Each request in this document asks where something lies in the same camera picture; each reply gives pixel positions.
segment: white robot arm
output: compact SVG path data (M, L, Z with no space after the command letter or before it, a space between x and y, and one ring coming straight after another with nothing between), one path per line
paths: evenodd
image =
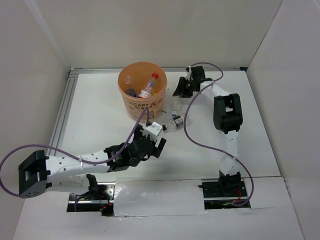
M113 145L95 153L77 156L45 156L43 150L33 152L19 165L19 197L33 198L44 192L69 192L91 199L98 193L98 183L89 173L110 173L136 167L151 156L158 158L166 140L157 138L163 127L153 122L146 128L138 125L131 143L113 160L106 161L123 147Z
M237 93L230 94L216 84L211 78L206 78L202 66L189 66L187 76L180 77L177 89L173 96L191 98L193 92L199 92L207 87L201 94L212 100L213 122L219 133L223 135L226 151L238 156L238 134L243 123L240 97ZM241 182L240 165L230 156L225 156L220 166L220 181L222 188L236 187Z

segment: plastic bottle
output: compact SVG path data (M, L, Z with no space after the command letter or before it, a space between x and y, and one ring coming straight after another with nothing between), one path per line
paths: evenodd
M141 90L139 94L139 98L143 98L143 99L149 98L155 93L158 77L159 77L158 74L156 73L152 74L152 78L148 81L147 85Z
M184 125L184 117L180 117L179 115L170 119L170 121L162 125L163 131L174 132L175 130L181 128Z
M182 109L182 98L179 96L173 97L171 116L174 118L178 116L178 114L181 114L181 109Z
M124 83L125 83L125 87L124 87L125 94L131 97L137 97L134 78L132 76L126 76L124 78Z

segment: black bracket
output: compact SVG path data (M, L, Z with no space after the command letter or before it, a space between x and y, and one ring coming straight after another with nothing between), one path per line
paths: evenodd
M190 73L190 79L180 77L176 90L173 96L181 98L191 98L194 92L199 92L203 82L213 81L211 78L206 78L205 70L202 66L187 67L185 69Z
M243 121L240 96L237 93L214 98L213 123L217 130L225 134L234 130L238 132Z
M129 167L136 167L141 161L146 161L151 156L159 158L167 140L161 138L158 147L156 147L156 142L151 140L149 136L144 136L142 131L143 127L139 124L134 131L132 142L124 148L118 157L107 163L110 166L108 172L119 172L127 170ZM111 158L119 152L123 145L124 143L107 147L104 152Z
M86 178L88 179L89 181L89 191L85 192L84 194L81 195L81 197L84 199L84 200L91 200L93 199L97 193L99 192L99 185L98 185L98 182L97 182L97 179L94 175L91 175L91 174L87 174L86 175Z
M19 171L19 197L22 199L33 198L43 194L46 188L51 186L47 183L47 170L44 150L34 151L18 167Z

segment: purple cable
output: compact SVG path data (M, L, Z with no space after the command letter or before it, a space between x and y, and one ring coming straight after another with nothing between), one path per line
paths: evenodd
M192 66L197 65L197 64L210 64L210 65L212 65L212 66L215 66L214 64L208 63L208 62L198 62L198 63L193 64ZM216 147L213 147L213 146L207 146L207 145L201 144L201 143L193 140L193 139L189 136L189 134L188 134L188 132L187 132L187 127L186 127L186 126L187 126L186 122L187 122L187 119L188 119L188 118L187 118L188 112L189 112L189 110L190 110L191 105L192 105L192 104L194 103L194 101L196 100L196 98L197 98L204 90L206 90L207 88L213 86L213 85L214 85L214 82L222 79L222 77L224 76L223 71L222 71L219 67L217 67L217 66L215 66L215 67L218 68L219 71L221 72L221 77L217 78L216 80L213 81L213 83L211 83L211 84L209 84L208 86L205 86L203 89L201 89L201 90L194 96L194 98L191 100L191 102L189 103L188 107L186 108L186 111L185 111L185 114L184 114L183 129L184 129L184 133L185 133L186 137L187 137L191 142L193 142L194 144L196 144L196 145L198 145L198 146L200 146L200 147L203 147L203 148L206 148L206 149L215 150L215 151L218 151L218 152L221 152L221 153L223 153L223 154L228 155L229 157L235 159L235 160L244 168L244 170L248 173L249 178L250 178L250 180L251 180L251 186L252 186L252 187L251 187L251 193L250 193L250 195L249 195L249 197L248 197L247 199L241 199L241 200L238 200L237 203L233 203L234 206L236 206L236 207L241 207L241 206L246 205L246 204L250 201L252 195L254 194L254 188L255 188L254 180L253 180L253 178L252 178L249 170L247 169L247 167L246 167L239 159L237 159L235 156L233 156L233 155L230 154L229 152L224 151L224 150L219 149L219 148L216 148Z
M110 157L109 159L107 160L104 160L104 161L87 161L87 160L82 160L82 162L86 163L86 164L105 164L105 163L108 163L110 161L112 161L113 159L117 158L121 152L125 149L125 147L127 146L128 142L130 141L132 135L135 133L135 130L139 124L139 122L141 121L143 115L146 113L147 111L147 118L146 118L146 122L148 123L149 122L149 119L150 119L150 115L149 115L149 108L145 108L142 113L140 114L139 118L137 119L132 131L130 132L128 138L126 139L125 143L123 144L123 146L120 148L120 150L115 154L113 155L112 157ZM53 146L49 146L49 145L45 145L45 144L27 144L27 145L23 145L23 146L19 146L15 149L13 149L11 152L9 152L3 159L2 161L0 162L0 172L1 172L1 168L2 166L4 165L5 161L12 155L14 154L15 152L21 150L21 149L25 149L25 148L32 148L32 147L36 147L36 148L45 148L45 149L51 149L51 150L55 150L59 153L62 153L70 158L73 158L75 160L79 160L79 158L75 155L72 155L71 153L69 152L66 152L66 151L63 151L59 148L56 148L56 147L53 147ZM4 185L4 183L2 182L1 180L1 177L0 177L0 187L7 193L7 194L10 194L14 197L19 197L19 194L16 194L12 191L10 191L9 189L7 189Z

